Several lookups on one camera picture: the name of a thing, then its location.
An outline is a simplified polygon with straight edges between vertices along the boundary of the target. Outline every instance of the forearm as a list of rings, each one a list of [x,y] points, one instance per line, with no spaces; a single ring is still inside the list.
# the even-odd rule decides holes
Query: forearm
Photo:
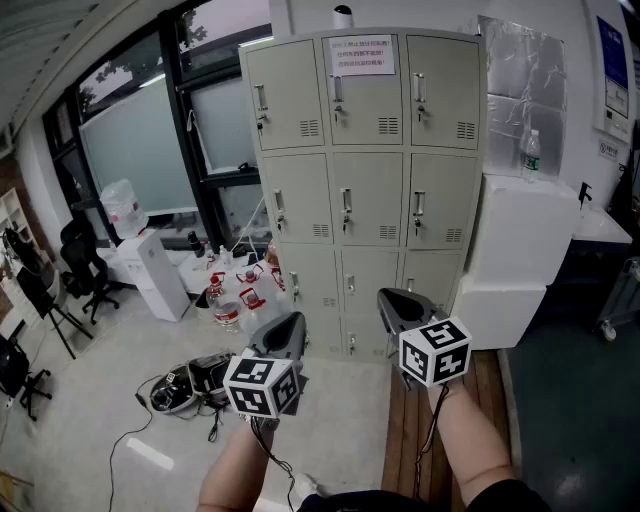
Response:
[[[462,381],[449,382],[449,388],[438,416],[438,431],[462,499],[468,505],[490,485],[513,478],[513,472],[505,444]],[[432,410],[439,395],[439,388],[429,390]]]
[[[269,449],[273,432],[263,433]],[[202,483],[197,512],[251,511],[264,483],[269,458],[248,423],[234,432]]]

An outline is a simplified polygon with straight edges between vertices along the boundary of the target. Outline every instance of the locker door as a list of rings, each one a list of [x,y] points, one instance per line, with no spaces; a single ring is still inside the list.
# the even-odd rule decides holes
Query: locker door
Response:
[[[460,256],[432,252],[408,252],[404,260],[402,288],[424,295],[444,309],[449,301]]]
[[[401,153],[336,153],[338,238],[344,245],[389,245],[400,239]]]
[[[318,311],[303,310],[307,322],[307,343],[304,355],[310,357],[324,357],[342,359],[342,333],[340,331],[340,316]]]
[[[364,363],[386,363],[389,335],[380,315],[342,317],[346,359]]]
[[[343,249],[344,310],[376,314],[378,290],[395,286],[397,270],[397,252]]]
[[[477,43],[424,36],[407,36],[407,43],[412,79],[412,144],[477,149]]]
[[[475,173],[475,158],[411,156],[407,247],[462,248]]]
[[[392,36],[393,75],[342,76],[333,69],[331,41],[323,39],[331,133],[334,144],[402,144],[402,101],[398,37]],[[375,47],[356,48],[375,50]]]
[[[313,41],[247,53],[262,149],[322,146],[322,117]]]
[[[325,155],[267,157],[263,167],[279,240],[333,243]]]
[[[336,256],[332,247],[280,244],[287,292],[298,310],[338,313]]]

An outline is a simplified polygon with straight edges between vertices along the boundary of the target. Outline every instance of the white box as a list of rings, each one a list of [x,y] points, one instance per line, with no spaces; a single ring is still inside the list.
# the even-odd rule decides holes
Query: white box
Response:
[[[124,240],[118,255],[156,318],[179,322],[191,301],[158,232],[145,229],[136,238]]]
[[[479,285],[467,275],[460,280],[452,315],[473,336],[472,350],[515,347],[546,291],[543,284]]]
[[[277,418],[300,394],[290,359],[233,356],[222,381],[238,414]]]
[[[455,317],[400,333],[399,364],[427,387],[442,384],[469,368],[471,335]]]
[[[476,284],[553,283],[580,221],[580,201],[562,182],[484,176],[467,260]]]

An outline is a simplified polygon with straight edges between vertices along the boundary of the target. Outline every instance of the shoe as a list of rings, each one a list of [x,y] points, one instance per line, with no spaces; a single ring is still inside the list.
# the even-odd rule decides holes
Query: shoe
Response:
[[[311,496],[312,494],[317,494],[318,496],[325,497],[324,493],[319,490],[316,481],[306,473],[298,473],[295,476],[295,479],[296,494],[300,497],[301,500],[304,501],[307,496]]]

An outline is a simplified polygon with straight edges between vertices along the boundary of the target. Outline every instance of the blue poster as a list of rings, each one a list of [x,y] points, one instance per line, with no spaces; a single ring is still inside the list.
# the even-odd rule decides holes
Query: blue poster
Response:
[[[627,60],[624,57],[622,34],[598,16],[604,74],[625,89],[629,89],[627,79]]]

